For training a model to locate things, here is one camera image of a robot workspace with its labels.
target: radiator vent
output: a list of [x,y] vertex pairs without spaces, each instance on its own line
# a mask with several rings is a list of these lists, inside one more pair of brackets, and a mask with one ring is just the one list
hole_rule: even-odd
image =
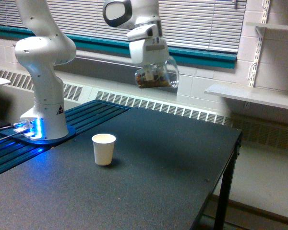
[[[34,90],[31,76],[4,71],[0,69],[0,78],[9,80],[12,87],[21,88],[29,91]],[[72,101],[78,101],[82,93],[83,86],[64,84],[64,98]]]
[[202,120],[214,124],[230,126],[243,131],[243,139],[279,149],[288,150],[288,129],[284,126],[275,127],[264,122],[232,119],[228,116],[210,111],[194,109],[187,106],[180,106],[172,103],[165,103],[156,100],[148,100],[133,95],[110,92],[94,88],[97,100],[112,102],[129,107],[141,107],[157,110],[192,119]]

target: warning label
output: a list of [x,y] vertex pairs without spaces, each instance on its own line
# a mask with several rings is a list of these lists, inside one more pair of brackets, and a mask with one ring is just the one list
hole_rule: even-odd
[[63,110],[63,108],[62,108],[62,105],[60,105],[60,108],[59,108],[59,110],[58,110],[57,115],[62,114],[62,113],[64,113],[64,110]]

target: mounting plate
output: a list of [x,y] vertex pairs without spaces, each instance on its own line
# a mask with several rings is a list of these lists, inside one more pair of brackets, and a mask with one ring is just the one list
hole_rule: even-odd
[[[60,138],[60,139],[56,139],[56,140],[38,140],[38,141],[34,141],[34,140],[30,140],[28,138],[26,138],[24,135],[19,134],[16,135],[14,137],[11,137],[12,139],[18,140],[20,142],[24,142],[24,143],[28,143],[31,145],[35,145],[35,146],[57,146],[71,138],[73,138],[76,134],[76,129],[72,126],[67,125],[67,129],[68,129],[68,135]],[[16,132],[14,131],[13,128],[11,129],[7,129],[4,130],[2,132],[0,132],[0,134],[4,135],[4,136],[9,136],[9,135],[13,135]]]

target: window blinds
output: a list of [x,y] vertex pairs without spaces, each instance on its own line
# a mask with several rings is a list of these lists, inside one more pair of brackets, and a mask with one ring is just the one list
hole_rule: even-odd
[[[126,41],[128,30],[103,20],[105,0],[48,0],[67,34]],[[237,52],[246,0],[160,0],[164,37],[170,46]],[[0,0],[0,25],[23,27],[15,0]]]

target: paper cup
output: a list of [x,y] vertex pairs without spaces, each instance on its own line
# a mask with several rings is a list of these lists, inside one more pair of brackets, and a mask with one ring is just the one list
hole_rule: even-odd
[[100,166],[111,164],[116,137],[111,134],[97,134],[92,137],[95,163]]

